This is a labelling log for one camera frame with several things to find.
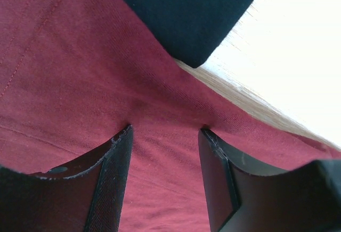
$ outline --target black cloth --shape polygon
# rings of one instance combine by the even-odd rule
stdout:
[[[202,65],[253,0],[124,0],[166,51]]]

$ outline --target white table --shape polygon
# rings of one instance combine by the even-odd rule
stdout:
[[[341,149],[341,0],[254,0],[205,64],[178,64],[252,116]]]

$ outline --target red cloth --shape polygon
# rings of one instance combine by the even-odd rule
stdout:
[[[122,0],[0,1],[0,163],[47,171],[131,123],[120,231],[209,231],[203,125],[282,168],[330,157],[182,71]]]

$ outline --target white surface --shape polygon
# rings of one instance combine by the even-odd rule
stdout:
[[[341,0],[254,0],[201,66],[341,146]]]

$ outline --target maroon fabric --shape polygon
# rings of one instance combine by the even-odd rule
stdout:
[[[122,0],[0,1],[0,163],[47,171],[131,123],[120,231],[209,230],[203,125],[282,168],[330,157],[182,71]]]

